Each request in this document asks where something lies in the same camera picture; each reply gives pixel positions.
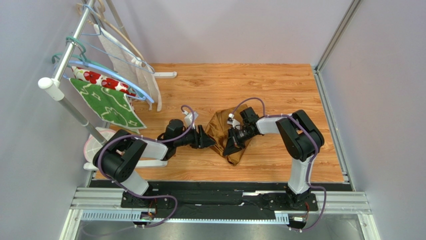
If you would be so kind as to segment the brown satin napkin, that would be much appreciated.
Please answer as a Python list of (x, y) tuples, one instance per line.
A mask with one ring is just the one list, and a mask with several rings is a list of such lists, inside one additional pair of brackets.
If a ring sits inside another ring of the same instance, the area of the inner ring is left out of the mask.
[(215, 145), (210, 148), (220, 157), (226, 159), (229, 164), (236, 166), (241, 161), (245, 149), (231, 155), (223, 156), (223, 151), (228, 140), (228, 129), (230, 128), (230, 125), (227, 123), (227, 119), (234, 109), (235, 107), (231, 107), (216, 111), (207, 124), (205, 132), (215, 141)]

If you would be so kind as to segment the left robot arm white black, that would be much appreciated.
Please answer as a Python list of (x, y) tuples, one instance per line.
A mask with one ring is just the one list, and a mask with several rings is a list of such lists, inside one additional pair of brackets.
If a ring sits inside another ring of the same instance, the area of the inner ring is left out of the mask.
[(179, 147), (204, 149), (215, 143), (202, 125), (186, 127), (182, 120), (172, 119), (165, 132), (155, 140), (119, 130), (97, 151), (92, 164), (130, 196), (145, 201), (150, 199), (146, 192), (152, 186), (136, 172), (142, 158), (166, 162), (176, 154)]

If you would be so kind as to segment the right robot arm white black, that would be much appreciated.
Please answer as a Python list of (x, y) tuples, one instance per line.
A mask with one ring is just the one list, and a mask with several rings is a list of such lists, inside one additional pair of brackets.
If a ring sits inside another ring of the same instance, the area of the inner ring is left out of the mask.
[(304, 206), (311, 193), (313, 163), (324, 145), (322, 133), (304, 110), (290, 115), (259, 117), (252, 107), (240, 112), (242, 126), (228, 129), (223, 156), (230, 156), (246, 148), (246, 142), (255, 136), (279, 134), (292, 158), (290, 179), (284, 201), (291, 208)]

